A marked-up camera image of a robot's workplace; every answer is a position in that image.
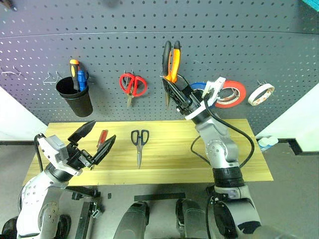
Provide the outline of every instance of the black pen holder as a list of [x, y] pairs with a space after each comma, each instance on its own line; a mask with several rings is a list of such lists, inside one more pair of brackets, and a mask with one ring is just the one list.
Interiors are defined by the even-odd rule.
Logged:
[[66, 77], [56, 84], [56, 89], [77, 116], [86, 117], [93, 112], [89, 96], [89, 86], [83, 91], [78, 92], [73, 89], [72, 77]]

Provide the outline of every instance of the tape roll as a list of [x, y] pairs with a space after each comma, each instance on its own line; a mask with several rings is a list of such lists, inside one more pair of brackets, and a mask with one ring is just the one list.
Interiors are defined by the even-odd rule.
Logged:
[[[195, 82], [190, 85], [193, 90], [204, 90], [206, 83], [203, 82]], [[218, 99], [215, 106], [218, 108], [230, 108], [234, 107], [241, 102], [246, 97], [246, 89], [245, 86], [238, 82], [238, 81], [225, 81], [225, 84], [223, 86], [224, 89], [231, 89], [233, 91], [233, 94], [230, 96], [227, 96], [222, 99]]]
[[[248, 98], [248, 103], [252, 106], [257, 106], [264, 102], [268, 97], [274, 92], [275, 87], [269, 83], [261, 85], [258, 87]], [[261, 97], [257, 98], [260, 94], [266, 91]]]

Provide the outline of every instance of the orange pliers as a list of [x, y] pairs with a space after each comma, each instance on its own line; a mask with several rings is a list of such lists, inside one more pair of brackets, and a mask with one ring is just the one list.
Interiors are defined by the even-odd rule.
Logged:
[[163, 53], [163, 74], [164, 78], [172, 83], [177, 81], [177, 73], [180, 63], [180, 42], [176, 41], [173, 50], [173, 64], [170, 68], [170, 58], [171, 58], [171, 42], [167, 41]]

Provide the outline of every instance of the pegboard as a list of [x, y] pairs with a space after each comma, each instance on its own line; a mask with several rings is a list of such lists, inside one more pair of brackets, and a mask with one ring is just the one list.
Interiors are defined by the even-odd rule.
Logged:
[[[247, 118], [256, 134], [318, 82], [317, 16], [300, 1], [27, 2], [0, 16], [0, 66], [22, 72], [2, 76], [0, 85], [44, 123], [181, 119], [173, 102], [165, 107], [166, 40], [181, 41], [179, 73], [190, 83], [221, 75], [242, 82], [247, 95], [258, 82], [275, 86], [260, 106], [216, 109], [223, 118]], [[71, 58], [90, 72], [94, 111], [86, 118], [74, 115], [55, 84], [43, 83], [48, 71], [69, 76]], [[128, 109], [118, 78], [132, 69], [148, 91]]]

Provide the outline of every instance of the wooden table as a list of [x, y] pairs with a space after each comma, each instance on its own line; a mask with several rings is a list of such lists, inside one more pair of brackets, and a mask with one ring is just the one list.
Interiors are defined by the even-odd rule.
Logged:
[[[228, 119], [230, 124], [250, 135], [255, 142], [255, 153], [242, 168], [245, 181], [272, 181], [272, 175], [261, 153], [246, 119]], [[55, 134], [65, 144], [67, 138], [83, 122], [50, 123], [45, 133]], [[112, 185], [112, 184], [160, 184], [160, 183], [202, 183], [212, 182], [212, 169], [202, 159], [190, 152], [192, 141], [198, 136], [192, 121], [122, 121], [97, 122], [92, 131], [79, 141], [79, 149], [91, 155], [96, 152], [101, 130], [108, 129], [108, 137], [117, 138], [110, 153], [93, 170], [83, 169], [80, 176], [74, 176], [69, 185]], [[143, 147], [141, 168], [137, 168], [137, 150], [131, 142], [131, 131], [148, 129], [150, 139]], [[230, 129], [232, 139], [239, 147], [239, 161], [243, 161], [249, 151], [246, 138]], [[205, 155], [204, 143], [200, 139], [194, 150]], [[42, 156], [43, 167], [48, 160]], [[27, 172], [24, 183], [39, 173], [36, 156]]]

